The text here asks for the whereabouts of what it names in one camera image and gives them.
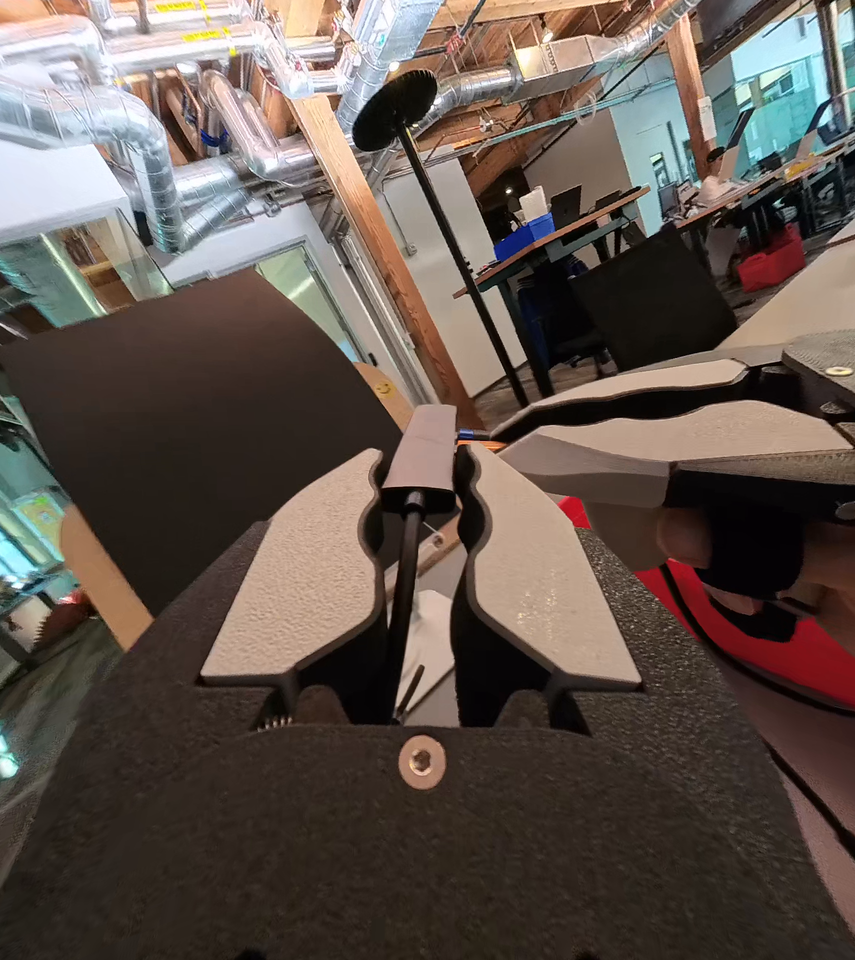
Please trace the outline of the blue storage bin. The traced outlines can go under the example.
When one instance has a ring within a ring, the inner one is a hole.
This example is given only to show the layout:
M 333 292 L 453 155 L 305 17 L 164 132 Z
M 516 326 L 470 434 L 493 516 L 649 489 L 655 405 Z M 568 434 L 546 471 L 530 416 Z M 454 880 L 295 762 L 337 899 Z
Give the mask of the blue storage bin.
M 537 241 L 550 236 L 555 231 L 554 217 L 551 211 L 533 219 L 510 232 L 503 240 L 493 246 L 495 260 L 504 262 L 531 247 Z

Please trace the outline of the wooden office desk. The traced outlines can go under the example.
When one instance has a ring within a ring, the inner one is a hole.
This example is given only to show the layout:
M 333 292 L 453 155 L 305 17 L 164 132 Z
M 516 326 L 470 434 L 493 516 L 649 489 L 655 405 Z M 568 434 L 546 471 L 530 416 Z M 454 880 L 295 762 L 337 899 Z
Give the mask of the wooden office desk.
M 647 184 L 634 187 L 607 205 L 590 210 L 577 221 L 488 266 L 474 279 L 480 293 L 495 289 L 500 294 L 542 399 L 554 395 L 554 383 L 524 323 L 510 282 L 526 271 L 573 256 L 588 246 L 595 248 L 600 262 L 607 261 L 612 253 L 620 252 L 620 242 L 625 239 L 627 227 L 640 220 L 639 201 L 650 191 Z

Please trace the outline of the spiral metal duct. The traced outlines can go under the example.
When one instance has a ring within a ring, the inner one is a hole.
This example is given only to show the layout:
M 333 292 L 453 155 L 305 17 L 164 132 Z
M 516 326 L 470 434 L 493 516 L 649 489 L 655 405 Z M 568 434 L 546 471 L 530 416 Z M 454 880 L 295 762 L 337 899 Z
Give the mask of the spiral metal duct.
M 354 12 L 351 44 L 341 61 L 347 86 L 335 118 L 352 139 L 355 121 L 384 85 L 392 64 L 412 58 L 441 8 L 442 1 L 361 1 Z

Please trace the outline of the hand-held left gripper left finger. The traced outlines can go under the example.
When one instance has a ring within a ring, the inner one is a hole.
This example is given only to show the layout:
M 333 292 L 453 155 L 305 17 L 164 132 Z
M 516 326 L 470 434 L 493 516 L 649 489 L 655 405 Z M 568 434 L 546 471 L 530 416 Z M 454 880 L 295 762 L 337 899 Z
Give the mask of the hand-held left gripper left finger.
M 208 686 L 324 685 L 358 697 L 386 654 L 383 453 L 366 448 L 268 521 L 203 663 Z

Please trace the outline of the red floor crate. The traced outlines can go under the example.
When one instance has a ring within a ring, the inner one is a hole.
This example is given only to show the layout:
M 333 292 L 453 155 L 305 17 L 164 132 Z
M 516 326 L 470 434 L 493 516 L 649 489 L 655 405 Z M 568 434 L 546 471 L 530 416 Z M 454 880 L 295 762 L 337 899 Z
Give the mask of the red floor crate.
M 775 233 L 768 246 L 736 266 L 741 289 L 753 293 L 778 286 L 807 267 L 804 244 L 796 222 Z

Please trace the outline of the wooden column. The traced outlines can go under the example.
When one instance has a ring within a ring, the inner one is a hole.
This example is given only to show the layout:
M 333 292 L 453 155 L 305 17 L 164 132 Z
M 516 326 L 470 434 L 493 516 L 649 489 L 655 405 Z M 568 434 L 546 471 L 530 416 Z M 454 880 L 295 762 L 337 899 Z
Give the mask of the wooden column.
M 464 388 L 353 148 L 338 125 L 328 97 L 317 94 L 288 100 L 288 105 L 351 229 L 384 282 L 438 401 L 457 409 L 459 426 L 482 429 L 482 418 Z

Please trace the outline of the black backdrop sheet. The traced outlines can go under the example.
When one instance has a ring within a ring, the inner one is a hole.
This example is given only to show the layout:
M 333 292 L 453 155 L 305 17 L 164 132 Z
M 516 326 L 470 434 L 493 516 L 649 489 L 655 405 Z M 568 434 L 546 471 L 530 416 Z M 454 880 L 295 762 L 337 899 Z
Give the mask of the black backdrop sheet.
M 50 472 L 157 617 L 254 523 L 402 431 L 256 270 L 12 342 L 0 365 Z

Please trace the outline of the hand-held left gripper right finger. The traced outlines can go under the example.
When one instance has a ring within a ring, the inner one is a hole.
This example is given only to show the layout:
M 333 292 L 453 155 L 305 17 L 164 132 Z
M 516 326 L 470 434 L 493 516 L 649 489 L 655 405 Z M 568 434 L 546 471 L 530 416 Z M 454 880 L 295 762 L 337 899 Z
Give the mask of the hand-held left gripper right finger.
M 554 500 L 500 456 L 460 446 L 458 534 L 467 558 L 451 611 L 458 682 L 546 694 L 634 692 L 643 679 L 583 549 Z

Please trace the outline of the dark grey usb hub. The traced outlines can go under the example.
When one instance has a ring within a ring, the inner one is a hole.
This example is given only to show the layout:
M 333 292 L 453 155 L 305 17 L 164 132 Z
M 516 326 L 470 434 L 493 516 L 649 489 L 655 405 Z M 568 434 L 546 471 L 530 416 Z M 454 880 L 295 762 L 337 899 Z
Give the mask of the dark grey usb hub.
M 454 487 L 457 437 L 455 407 L 419 406 L 411 416 L 381 486 L 384 510 L 399 516 L 402 522 L 383 671 L 392 725 L 399 724 L 396 701 L 407 653 L 422 529 L 428 516 L 451 514 L 457 503 Z

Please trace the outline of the blue office chair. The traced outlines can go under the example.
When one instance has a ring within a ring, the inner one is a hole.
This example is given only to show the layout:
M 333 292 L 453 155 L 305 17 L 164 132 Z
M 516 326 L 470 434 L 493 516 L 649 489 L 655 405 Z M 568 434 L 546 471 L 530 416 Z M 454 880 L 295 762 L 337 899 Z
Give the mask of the blue office chair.
M 591 359 L 599 370 L 610 360 L 606 343 L 571 285 L 589 272 L 569 255 L 534 267 L 517 286 L 517 302 L 532 343 L 547 369 Z

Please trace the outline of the rectangular metal duct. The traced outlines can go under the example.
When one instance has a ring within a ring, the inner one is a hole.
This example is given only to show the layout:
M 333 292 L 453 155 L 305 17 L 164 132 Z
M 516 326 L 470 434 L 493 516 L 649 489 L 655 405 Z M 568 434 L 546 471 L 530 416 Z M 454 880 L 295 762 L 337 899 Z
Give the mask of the rectangular metal duct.
M 497 100 L 509 105 L 570 90 L 636 60 L 659 41 L 651 30 L 635 30 L 617 37 L 585 34 L 515 49 L 503 66 L 441 79 L 417 131 L 425 133 L 447 114 L 476 104 Z

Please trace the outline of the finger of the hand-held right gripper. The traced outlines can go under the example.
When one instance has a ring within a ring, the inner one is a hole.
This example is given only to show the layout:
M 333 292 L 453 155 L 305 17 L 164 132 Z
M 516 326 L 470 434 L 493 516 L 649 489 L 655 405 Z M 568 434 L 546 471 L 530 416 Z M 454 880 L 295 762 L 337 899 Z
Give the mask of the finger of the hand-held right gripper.
M 679 366 L 640 369 L 593 381 L 543 399 L 493 428 L 507 447 L 534 438 L 583 449 L 614 450 L 644 428 L 673 423 L 699 411 L 733 413 L 733 403 L 784 405 L 784 372 L 773 357 L 750 364 L 723 357 Z
M 678 464 L 853 449 L 823 420 L 739 400 L 669 418 L 543 426 L 501 458 L 543 492 L 580 500 L 591 530 L 628 570 L 652 570 L 666 559 L 656 512 Z

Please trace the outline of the red storage bin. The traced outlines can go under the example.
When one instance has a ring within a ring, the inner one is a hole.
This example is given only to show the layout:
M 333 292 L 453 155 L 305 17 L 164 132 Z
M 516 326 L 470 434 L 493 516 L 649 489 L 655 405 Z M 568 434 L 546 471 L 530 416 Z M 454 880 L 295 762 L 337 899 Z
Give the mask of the red storage bin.
M 561 510 L 574 526 L 584 530 L 590 529 L 593 534 L 596 534 L 591 528 L 584 506 L 576 508 L 573 505 L 574 501 L 572 497 L 564 498 L 561 502 Z M 703 583 L 732 594 L 751 596 L 761 604 L 761 619 L 758 627 L 745 627 L 747 633 L 771 642 L 787 642 L 794 633 L 794 626 L 798 620 L 812 618 L 815 615 L 812 591 L 805 587 L 797 588 L 796 583 L 800 580 L 799 570 L 805 533 L 808 526 L 816 521 L 802 523 L 787 519 L 783 526 L 780 526 L 760 520 L 748 520 L 744 517 L 733 520 L 722 519 L 718 515 L 710 515 L 705 510 L 684 510 L 702 512 L 712 528 L 711 560 L 700 575 Z M 672 575 L 669 570 L 669 560 L 665 558 L 663 563 L 650 570 L 634 570 L 635 579 L 655 596 L 640 578 L 640 575 L 651 572 L 662 572 L 665 580 L 670 580 Z M 674 613 L 673 615 L 685 630 L 697 637 L 679 615 Z M 711 642 L 698 637 L 697 639 L 717 656 L 724 666 L 732 668 L 743 678 L 770 692 L 815 710 L 819 714 L 855 719 L 853 708 L 821 701 L 791 686 L 779 686 L 769 675 L 758 674 L 725 654 L 724 651 L 718 650 Z

